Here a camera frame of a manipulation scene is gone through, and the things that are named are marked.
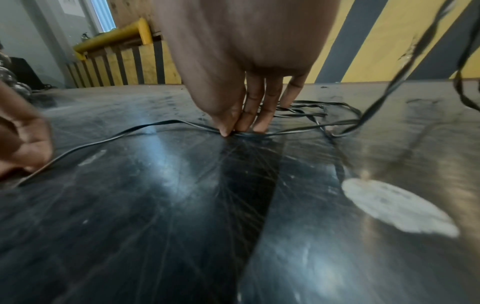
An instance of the black stripe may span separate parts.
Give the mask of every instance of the black stripe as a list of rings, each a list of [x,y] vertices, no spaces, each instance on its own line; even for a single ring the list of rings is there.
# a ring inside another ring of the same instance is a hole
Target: black stripe
[[[66,65],[66,67],[68,68],[68,71],[70,72],[71,78],[73,79],[73,82],[75,83],[75,86],[77,88],[79,88],[80,86],[77,83],[77,81],[75,80],[74,73],[72,72],[72,69],[70,68],[70,65]]]
[[[164,85],[165,70],[164,70],[164,51],[162,49],[162,42],[161,41],[154,42],[153,50],[155,52],[156,80],[159,85]]]
[[[85,62],[85,60],[82,60],[81,63],[83,64],[83,69],[85,70],[86,78],[88,79],[88,82],[90,82],[90,86],[93,88],[94,82],[92,81],[89,70],[87,69],[87,63]]]
[[[116,52],[115,55],[116,59],[118,60],[118,67],[120,68],[121,81],[123,82],[124,86],[127,86],[129,81],[127,80],[127,74],[125,73],[124,59],[122,58],[122,54],[120,52]]]
[[[138,78],[138,84],[144,85],[144,70],[142,68],[142,58],[140,56],[140,50],[138,47],[133,47],[131,50],[133,52],[133,59],[135,60],[136,77]]]
[[[469,41],[470,30],[479,17],[480,0],[472,0],[437,44],[430,50],[408,80],[448,79]],[[477,37],[471,52],[480,47]]]
[[[110,81],[110,85],[114,86],[114,77],[112,76],[112,70],[110,69],[109,59],[106,55],[102,55],[103,63],[105,63],[106,74],[108,75],[108,81]]]
[[[356,0],[343,23],[315,83],[342,81],[388,0]]]
[[[78,64],[79,64],[78,62],[75,62],[75,63],[74,63],[75,69],[76,69],[76,72],[77,72],[77,74],[78,74],[78,78],[80,78],[81,86],[84,87],[84,88],[86,88],[85,83],[84,83],[84,80],[83,80],[83,78],[82,78],[82,75],[80,74],[80,69],[79,69]]]
[[[93,64],[93,69],[95,70],[95,74],[96,74],[96,77],[98,79],[98,83],[100,84],[101,87],[103,87],[104,83],[102,81],[102,78],[100,77],[99,68],[97,67],[97,61],[95,60],[95,58],[91,59],[91,63]]]

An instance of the black cable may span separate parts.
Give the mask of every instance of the black cable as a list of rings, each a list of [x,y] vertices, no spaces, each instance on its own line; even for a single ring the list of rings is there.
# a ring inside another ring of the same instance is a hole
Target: black cable
[[[353,131],[357,130],[359,127],[361,127],[363,124],[365,124],[370,118],[373,117],[373,115],[382,107],[383,103],[387,99],[387,97],[393,93],[407,78],[409,75],[410,69],[412,68],[415,60],[418,58],[418,56],[427,48],[427,46],[432,42],[436,32],[437,32],[437,27],[440,22],[440,20],[445,17],[452,9],[453,9],[453,4],[455,0],[446,0],[439,11],[437,12],[434,21],[432,24],[429,26],[429,28],[425,31],[423,36],[420,38],[419,42],[417,43],[415,49],[413,50],[412,57],[410,60],[407,62],[407,64],[397,73],[397,75],[393,78],[392,81],[387,86],[387,89],[383,93],[383,95],[376,100],[363,114],[360,110],[350,106],[349,104],[343,103],[343,102],[321,102],[321,101],[309,101],[309,100],[299,100],[295,101],[289,108],[282,108],[282,107],[277,107],[278,111],[290,111],[292,114],[275,114],[275,117],[280,117],[280,118],[293,118],[293,117],[307,117],[316,125],[314,126],[306,126],[306,127],[298,127],[298,128],[292,128],[292,129],[287,129],[283,131],[278,131],[278,132],[272,132],[272,133],[266,133],[266,134],[259,134],[259,133],[249,133],[249,132],[233,132],[233,136],[237,137],[247,137],[247,138],[265,138],[265,137],[271,137],[271,136],[278,136],[278,135],[287,135],[287,134],[295,134],[295,133],[303,133],[303,132],[308,132],[312,131],[315,129],[321,129],[325,131],[326,126],[340,126],[340,125],[351,125],[350,127],[346,128],[339,134],[329,134],[332,137],[342,137],[347,134],[352,133]],[[478,36],[480,32],[480,16],[477,19],[477,22],[474,24],[472,31],[470,33],[470,40],[469,43],[462,54],[460,60],[458,61],[458,72],[456,74],[455,80],[454,80],[454,86],[458,94],[460,95],[460,100],[461,102],[466,105],[467,107],[470,107],[472,109],[480,111],[480,107],[475,104],[472,100],[470,100],[468,97],[466,97],[463,93],[463,83],[462,83],[462,69],[465,66],[465,63],[467,62],[468,57],[470,56],[472,45],[474,44],[474,41],[476,37]],[[301,108],[320,108],[323,109],[324,105],[334,105],[334,106],[341,106],[349,109],[352,113],[354,113],[358,119],[348,119],[348,120],[341,120],[341,121],[336,121],[332,123],[319,123],[315,117],[325,117],[327,113],[321,112],[321,113],[305,113]],[[198,124],[198,123],[193,123],[193,122],[188,122],[188,121],[183,121],[183,120],[177,120],[177,119],[172,119],[172,120],[166,120],[166,121],[160,121],[160,122],[155,122],[151,124],[144,124],[144,125],[139,125],[139,126],[134,126],[129,129],[126,129],[122,132],[119,132],[107,139],[89,143],[89,144],[84,144],[81,146],[77,146],[73,149],[70,149],[66,151],[65,153],[61,154],[60,156],[54,158],[52,161],[50,161],[48,164],[40,168],[38,171],[35,173],[29,175],[28,177],[24,178],[21,180],[16,186],[21,186],[33,177],[37,176],[38,174],[42,173],[45,171],[47,168],[58,162],[59,160],[63,159],[64,157],[74,153],[75,151],[78,151],[83,148],[107,143],[119,138],[122,138],[123,136],[126,136],[132,132],[135,132],[137,130],[140,130],[142,128],[150,127],[150,126],[161,126],[161,125],[170,125],[170,124],[187,124],[196,128],[199,128],[204,131],[208,132],[213,132],[219,134],[220,132],[211,126],[203,125],[203,124]]]

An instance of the yellow metal railing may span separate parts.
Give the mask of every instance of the yellow metal railing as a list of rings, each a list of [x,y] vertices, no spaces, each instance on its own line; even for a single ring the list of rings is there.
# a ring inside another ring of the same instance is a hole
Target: yellow metal railing
[[[149,24],[144,18],[140,18],[137,22],[134,22],[124,28],[115,29],[108,33],[104,33],[79,43],[73,47],[73,50],[75,51],[75,55],[79,60],[86,60],[87,58],[84,55],[85,52],[92,51],[112,43],[134,37],[136,35],[140,35],[143,45],[152,44],[154,42],[152,39],[152,33],[150,32]]]

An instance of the white oval sticker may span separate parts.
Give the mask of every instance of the white oval sticker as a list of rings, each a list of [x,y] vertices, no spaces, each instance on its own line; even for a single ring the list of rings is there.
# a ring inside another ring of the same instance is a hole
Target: white oval sticker
[[[453,220],[429,201],[377,180],[350,178],[341,185],[345,195],[372,217],[410,233],[458,237]]]

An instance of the black table surface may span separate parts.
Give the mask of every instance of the black table surface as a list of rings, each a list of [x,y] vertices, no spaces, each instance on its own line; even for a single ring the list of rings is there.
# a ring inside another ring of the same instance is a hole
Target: black table surface
[[[362,110],[385,84],[306,86]],[[479,100],[477,84],[467,93]],[[209,123],[183,86],[37,95],[56,154],[137,124]],[[352,117],[327,107],[327,120]],[[310,125],[275,118],[271,130]],[[0,191],[1,303],[479,303],[480,113],[408,83],[359,132],[222,138],[149,127]],[[346,198],[367,175],[432,202],[459,237],[407,233]]]

